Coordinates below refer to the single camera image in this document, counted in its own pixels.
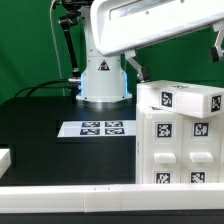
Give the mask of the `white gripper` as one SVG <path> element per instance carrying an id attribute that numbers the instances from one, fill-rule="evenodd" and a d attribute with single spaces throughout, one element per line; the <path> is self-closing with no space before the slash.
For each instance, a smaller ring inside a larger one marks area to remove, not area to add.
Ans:
<path id="1" fill-rule="evenodd" d="M 224 20 L 224 0 L 94 0 L 90 10 L 93 38 L 104 56 L 123 52 L 141 82 L 150 80 L 136 51 Z"/>

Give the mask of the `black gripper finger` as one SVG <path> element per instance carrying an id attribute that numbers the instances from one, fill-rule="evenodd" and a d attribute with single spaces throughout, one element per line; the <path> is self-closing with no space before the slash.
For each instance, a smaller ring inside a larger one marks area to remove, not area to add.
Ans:
<path id="1" fill-rule="evenodd" d="M 214 24 L 213 30 L 217 33 L 217 37 L 210 53 L 212 62 L 215 63 L 224 58 L 224 49 L 222 48 L 222 42 L 224 41 L 224 21 Z"/>

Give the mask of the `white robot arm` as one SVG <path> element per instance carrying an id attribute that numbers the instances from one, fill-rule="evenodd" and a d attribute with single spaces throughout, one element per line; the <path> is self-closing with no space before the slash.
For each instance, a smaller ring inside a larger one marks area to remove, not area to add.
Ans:
<path id="1" fill-rule="evenodd" d="M 81 7 L 87 67 L 78 98 L 90 103 L 127 100 L 126 74 L 120 57 L 148 77 L 135 51 L 212 26 L 218 33 L 211 49 L 214 62 L 224 57 L 224 0 L 91 0 Z"/>

